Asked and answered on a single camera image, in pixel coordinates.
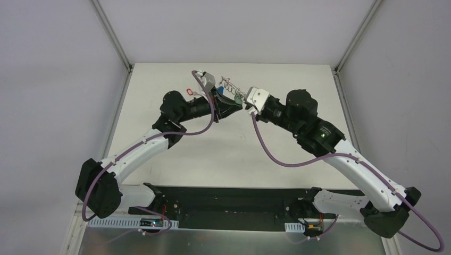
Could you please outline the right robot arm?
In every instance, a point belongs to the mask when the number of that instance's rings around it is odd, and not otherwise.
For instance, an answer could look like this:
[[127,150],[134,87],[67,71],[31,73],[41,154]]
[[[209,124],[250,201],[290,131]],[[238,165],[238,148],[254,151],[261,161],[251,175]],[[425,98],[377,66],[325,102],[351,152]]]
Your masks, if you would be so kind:
[[356,219],[387,239],[400,231],[421,192],[403,187],[367,163],[337,127],[318,116],[318,102],[309,92],[292,90],[281,103],[266,90],[252,87],[244,102],[253,122],[269,122],[290,132],[315,160],[337,169],[361,191],[358,196],[312,188],[302,203],[304,215],[314,218],[323,213]]

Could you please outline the green key tag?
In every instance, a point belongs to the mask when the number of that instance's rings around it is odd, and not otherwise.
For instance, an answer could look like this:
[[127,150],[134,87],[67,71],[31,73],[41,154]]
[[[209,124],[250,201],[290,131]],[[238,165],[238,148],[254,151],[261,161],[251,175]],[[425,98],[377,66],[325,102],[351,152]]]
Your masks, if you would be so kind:
[[234,96],[234,101],[235,101],[236,104],[240,104],[240,105],[243,104],[242,96],[239,95],[239,94],[236,94],[236,95]]

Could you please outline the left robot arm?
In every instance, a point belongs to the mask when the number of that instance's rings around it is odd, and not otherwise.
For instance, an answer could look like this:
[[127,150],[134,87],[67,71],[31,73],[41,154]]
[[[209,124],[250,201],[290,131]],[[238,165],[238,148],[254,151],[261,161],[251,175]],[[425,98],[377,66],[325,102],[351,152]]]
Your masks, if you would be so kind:
[[178,91],[170,91],[163,97],[161,115],[152,127],[129,148],[101,161],[92,158],[81,167],[75,194],[83,201],[82,214],[90,209],[94,216],[103,219],[119,208],[142,207],[150,215],[161,211],[162,200],[149,184],[123,185],[123,181],[152,157],[173,147],[186,135],[182,122],[209,116],[218,122],[242,110],[244,96],[233,99],[216,88],[210,98],[201,96],[186,101]]

